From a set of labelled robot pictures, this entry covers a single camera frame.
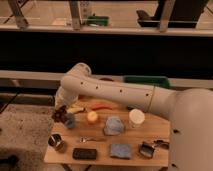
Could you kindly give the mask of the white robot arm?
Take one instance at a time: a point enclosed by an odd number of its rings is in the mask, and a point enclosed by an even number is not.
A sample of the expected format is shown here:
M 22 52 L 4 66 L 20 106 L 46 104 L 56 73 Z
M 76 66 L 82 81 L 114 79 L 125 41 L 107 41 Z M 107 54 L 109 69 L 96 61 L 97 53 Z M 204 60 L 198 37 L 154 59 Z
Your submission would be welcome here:
M 151 85 L 95 79 L 85 63 L 61 80 L 56 105 L 70 105 L 80 95 L 118 102 L 170 121 L 168 171 L 213 171 L 213 91 L 183 91 Z

